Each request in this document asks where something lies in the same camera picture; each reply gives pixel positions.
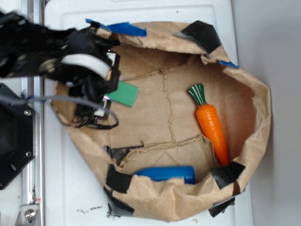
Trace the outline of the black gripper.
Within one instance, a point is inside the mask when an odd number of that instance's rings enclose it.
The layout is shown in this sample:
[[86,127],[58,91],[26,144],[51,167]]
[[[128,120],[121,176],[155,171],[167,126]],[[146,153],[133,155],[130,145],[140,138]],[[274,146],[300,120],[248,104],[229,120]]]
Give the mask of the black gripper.
[[49,59],[40,65],[40,75],[70,86],[69,95],[101,101],[117,90],[120,56],[111,48],[120,45],[96,30],[50,30]]

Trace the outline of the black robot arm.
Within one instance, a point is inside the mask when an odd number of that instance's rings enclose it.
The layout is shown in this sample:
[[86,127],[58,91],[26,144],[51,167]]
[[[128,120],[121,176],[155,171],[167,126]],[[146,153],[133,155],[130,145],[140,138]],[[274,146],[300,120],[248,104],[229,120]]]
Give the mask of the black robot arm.
[[98,102],[117,90],[119,41],[100,37],[94,25],[52,30],[15,13],[0,15],[0,76],[41,76],[69,86],[69,94]]

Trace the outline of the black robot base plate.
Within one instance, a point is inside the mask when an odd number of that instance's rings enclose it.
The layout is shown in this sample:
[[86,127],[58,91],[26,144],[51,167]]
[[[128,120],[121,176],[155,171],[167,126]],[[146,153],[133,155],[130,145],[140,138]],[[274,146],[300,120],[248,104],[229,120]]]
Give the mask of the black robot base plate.
[[19,97],[0,84],[0,189],[4,190],[34,158],[34,110],[3,101]]

